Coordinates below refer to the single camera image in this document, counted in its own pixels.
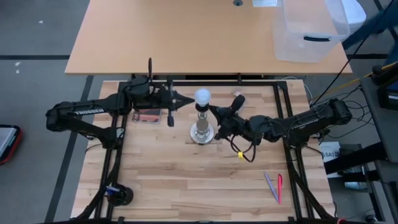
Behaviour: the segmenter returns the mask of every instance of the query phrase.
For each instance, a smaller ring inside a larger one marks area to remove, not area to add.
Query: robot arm
[[[116,128],[100,128],[78,117],[89,114],[109,113],[124,115],[131,111],[129,100],[122,93],[115,93],[101,100],[62,102],[46,113],[46,127],[50,131],[75,131],[84,137],[98,138],[104,148],[114,147],[117,141]]]
[[[168,109],[167,124],[174,126],[173,111],[193,103],[194,99],[182,96],[173,90],[173,82],[168,77],[167,86],[151,80],[151,60],[149,77],[137,77],[119,86],[118,93],[105,99],[81,102],[62,102],[46,113],[47,129],[55,132],[75,131],[84,137],[98,138],[103,148],[115,148],[119,136],[117,128],[100,128],[80,119],[82,115],[108,113],[111,116],[126,115],[135,110]]]
[[[347,124],[352,114],[341,100],[330,100],[304,113],[290,118],[270,118],[257,115],[243,119],[236,111],[245,101],[244,96],[235,98],[233,104],[227,108],[210,106],[210,111],[220,126],[215,139],[227,139],[229,136],[242,136],[253,145],[259,145],[261,139],[270,142],[278,141],[287,136],[291,146],[300,147],[308,142],[311,135],[330,125]]]

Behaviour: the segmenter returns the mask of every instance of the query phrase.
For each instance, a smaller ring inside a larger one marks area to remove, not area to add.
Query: desk
[[[289,80],[287,84],[293,112],[308,110],[303,82]],[[191,97],[197,88],[199,86],[175,86],[179,93]],[[246,96],[242,117],[255,114],[277,117],[271,86],[207,88],[212,94],[212,105],[229,106],[234,99],[233,93],[239,90]],[[104,82],[99,97],[107,97],[117,89],[118,82]],[[113,219],[123,216],[126,220],[287,221],[287,217],[295,216],[282,141],[263,141],[257,148],[256,160],[248,163],[240,161],[225,140],[213,140],[206,146],[192,142],[189,130],[197,120],[194,104],[174,113],[174,128],[167,127],[165,113],[160,124],[132,122],[132,113],[128,117],[118,181],[133,189],[134,200],[129,205],[114,208]],[[94,125],[109,127],[111,120],[107,114],[97,114]],[[208,120],[216,127],[212,115]],[[90,141],[89,146],[98,143],[97,140]],[[239,147],[248,145],[239,137],[236,143]],[[318,149],[317,142],[310,141],[309,144]],[[321,155],[306,148],[302,154],[310,190],[333,214],[335,208]],[[100,146],[86,153],[72,217],[82,212],[97,191],[104,155],[105,150]],[[277,204],[269,190],[264,171],[268,172],[274,186],[277,186],[277,175],[282,174],[282,205]],[[304,208],[300,190],[299,195]]]
[[[320,63],[277,60],[273,7],[251,0],[90,1],[67,74],[335,75],[347,61],[337,44]],[[348,65],[343,74],[351,74]]]

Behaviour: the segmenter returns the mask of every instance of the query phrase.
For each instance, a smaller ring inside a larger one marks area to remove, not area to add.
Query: white light bulb
[[[206,88],[201,88],[195,92],[195,102],[199,106],[206,106],[210,102],[211,93]]]

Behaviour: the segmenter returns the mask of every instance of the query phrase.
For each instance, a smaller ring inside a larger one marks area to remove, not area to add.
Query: red case
[[[11,159],[12,155],[14,155],[15,150],[17,149],[17,146],[19,145],[22,139],[22,130],[18,126],[5,125],[5,124],[0,124],[0,128],[15,128],[17,130],[14,134],[15,136],[14,139],[7,146],[6,150],[4,150],[3,154],[0,157],[0,165],[3,165],[4,163],[6,163],[8,160]]]

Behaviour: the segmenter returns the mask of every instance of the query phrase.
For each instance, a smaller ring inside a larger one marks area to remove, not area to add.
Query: wooden tabletop
[[[289,80],[289,95],[294,113],[308,110],[303,82]],[[175,89],[193,97],[198,87],[176,86]],[[228,106],[239,90],[246,96],[241,116],[255,114],[277,117],[274,92],[271,86],[208,86],[211,104]],[[115,93],[118,82],[104,82],[100,98]],[[179,109],[174,114],[175,127],[167,127],[167,112],[160,124],[136,123],[130,113],[119,183],[134,191],[132,203],[116,207],[113,218],[127,220],[275,220],[287,221],[295,216],[290,191],[289,175],[281,141],[262,141],[253,163],[239,160],[225,140],[206,146],[194,144],[190,127],[197,120],[194,104]],[[96,114],[94,125],[111,126],[111,117]],[[209,122],[216,128],[215,118]],[[98,144],[90,141],[88,146]],[[236,144],[246,148],[248,142],[237,137]],[[315,141],[309,145],[318,149]],[[318,201],[333,214],[334,206],[321,155],[303,149],[303,161],[310,190]],[[78,184],[72,217],[80,214],[93,198],[100,184],[105,150],[94,147],[86,153]],[[282,204],[272,195],[264,178],[267,172],[277,188],[277,175],[283,176]],[[300,203],[305,215],[305,204],[300,192]]]
[[[251,0],[95,0],[70,56],[68,74],[154,73],[335,75],[347,61],[337,44],[320,63],[277,60],[275,8]],[[344,73],[351,73],[347,66]]]

